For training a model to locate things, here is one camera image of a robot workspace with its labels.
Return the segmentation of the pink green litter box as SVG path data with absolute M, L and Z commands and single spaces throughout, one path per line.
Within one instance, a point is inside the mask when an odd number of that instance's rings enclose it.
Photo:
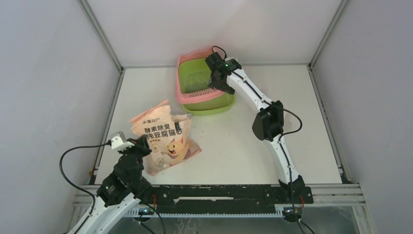
M 228 111 L 235 103 L 234 95 L 207 88 L 202 91 L 186 93 L 181 91 L 183 78 L 189 73 L 210 71 L 205 59 L 215 52 L 213 47 L 181 55 L 176 64 L 175 98 L 185 111 L 198 116 L 215 115 Z

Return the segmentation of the cat litter bag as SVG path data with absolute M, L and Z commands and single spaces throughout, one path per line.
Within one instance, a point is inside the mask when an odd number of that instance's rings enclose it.
M 199 154 L 202 149 L 189 138 L 192 114 L 173 115 L 168 100 L 130 119 L 136 136 L 146 135 L 151 149 L 145 170 L 151 176 Z

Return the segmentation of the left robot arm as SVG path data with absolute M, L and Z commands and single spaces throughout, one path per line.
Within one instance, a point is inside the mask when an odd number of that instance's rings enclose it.
M 126 139 L 117 132 L 102 144 L 121 157 L 95 194 L 75 185 L 92 197 L 92 204 L 69 230 L 71 234 L 106 234 L 135 205 L 151 200 L 151 184 L 142 176 L 143 158 L 151 154 L 147 135 Z

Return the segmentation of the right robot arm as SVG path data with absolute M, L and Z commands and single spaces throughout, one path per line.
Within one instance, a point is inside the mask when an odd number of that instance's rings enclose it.
M 264 141 L 276 161 L 279 173 L 279 184 L 282 187 L 282 198 L 293 203 L 300 198 L 305 188 L 302 176 L 296 169 L 285 144 L 284 113 L 297 117 L 293 112 L 284 109 L 281 101 L 273 101 L 267 97 L 247 76 L 235 58 L 222 58 L 213 52 L 205 59 L 211 71 L 210 88 L 225 93 L 238 93 L 256 113 L 252 131 L 258 140 Z

